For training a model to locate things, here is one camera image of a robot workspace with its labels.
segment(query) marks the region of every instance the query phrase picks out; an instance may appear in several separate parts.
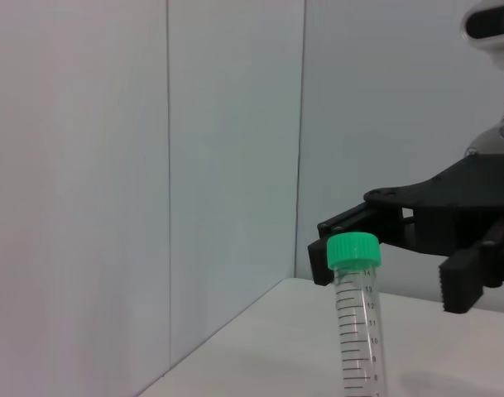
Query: white table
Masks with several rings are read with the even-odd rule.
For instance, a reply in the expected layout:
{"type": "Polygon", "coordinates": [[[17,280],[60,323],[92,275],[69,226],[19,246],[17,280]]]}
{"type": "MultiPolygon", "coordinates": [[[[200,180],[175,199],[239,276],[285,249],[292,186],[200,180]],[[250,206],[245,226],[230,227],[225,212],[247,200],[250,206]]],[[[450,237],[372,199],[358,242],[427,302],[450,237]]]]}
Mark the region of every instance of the white table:
{"type": "MultiPolygon", "coordinates": [[[[504,397],[504,313],[381,294],[391,397],[504,397]]],[[[332,287],[280,283],[142,397],[339,397],[332,287]]]]}

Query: black mount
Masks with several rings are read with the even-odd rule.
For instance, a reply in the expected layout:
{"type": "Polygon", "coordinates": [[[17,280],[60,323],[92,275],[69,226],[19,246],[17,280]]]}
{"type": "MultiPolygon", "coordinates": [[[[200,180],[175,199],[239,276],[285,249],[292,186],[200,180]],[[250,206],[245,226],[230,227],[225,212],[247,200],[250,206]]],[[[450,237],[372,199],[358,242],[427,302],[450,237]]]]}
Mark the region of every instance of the black mount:
{"type": "Polygon", "coordinates": [[[327,240],[369,232],[380,243],[448,256],[439,266],[444,310],[466,313],[483,286],[504,281],[504,155],[470,155],[434,178],[401,188],[376,189],[365,203],[318,225],[309,245],[314,282],[328,285],[327,240]],[[404,218],[403,208],[413,210],[404,218]]]}

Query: white wall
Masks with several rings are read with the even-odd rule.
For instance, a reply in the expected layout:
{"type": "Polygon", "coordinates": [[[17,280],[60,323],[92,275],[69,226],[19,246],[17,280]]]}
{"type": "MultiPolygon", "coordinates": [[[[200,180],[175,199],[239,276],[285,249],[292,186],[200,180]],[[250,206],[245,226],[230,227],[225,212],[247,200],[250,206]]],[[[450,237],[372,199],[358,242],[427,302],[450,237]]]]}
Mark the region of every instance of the white wall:
{"type": "Polygon", "coordinates": [[[169,366],[166,9],[0,0],[0,397],[169,366]]]}
{"type": "MultiPolygon", "coordinates": [[[[316,224],[459,160],[504,111],[504,73],[459,34],[474,0],[308,0],[297,275],[316,224]]],[[[383,248],[385,291],[440,299],[439,257],[383,248]]],[[[504,310],[504,289],[481,307],[504,310]]]]}
{"type": "Polygon", "coordinates": [[[303,0],[170,0],[171,360],[294,274],[303,0]]]}

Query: green screw cap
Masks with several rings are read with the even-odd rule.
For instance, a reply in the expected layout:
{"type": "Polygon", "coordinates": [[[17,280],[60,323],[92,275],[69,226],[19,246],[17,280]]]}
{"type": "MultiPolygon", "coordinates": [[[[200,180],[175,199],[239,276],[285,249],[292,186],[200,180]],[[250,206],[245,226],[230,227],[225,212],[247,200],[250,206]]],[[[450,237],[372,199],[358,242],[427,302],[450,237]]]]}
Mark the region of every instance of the green screw cap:
{"type": "Polygon", "coordinates": [[[327,241],[327,264],[331,270],[363,271],[381,265],[378,239],[369,233],[351,232],[327,241]]]}

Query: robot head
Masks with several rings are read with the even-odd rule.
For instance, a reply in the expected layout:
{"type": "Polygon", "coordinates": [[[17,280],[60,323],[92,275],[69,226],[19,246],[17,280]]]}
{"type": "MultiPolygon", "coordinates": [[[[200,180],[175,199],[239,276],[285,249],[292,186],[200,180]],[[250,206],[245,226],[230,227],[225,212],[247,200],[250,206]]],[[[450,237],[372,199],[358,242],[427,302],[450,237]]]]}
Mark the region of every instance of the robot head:
{"type": "Polygon", "coordinates": [[[463,19],[462,32],[471,46],[486,51],[504,70],[504,0],[483,0],[463,19]]]}

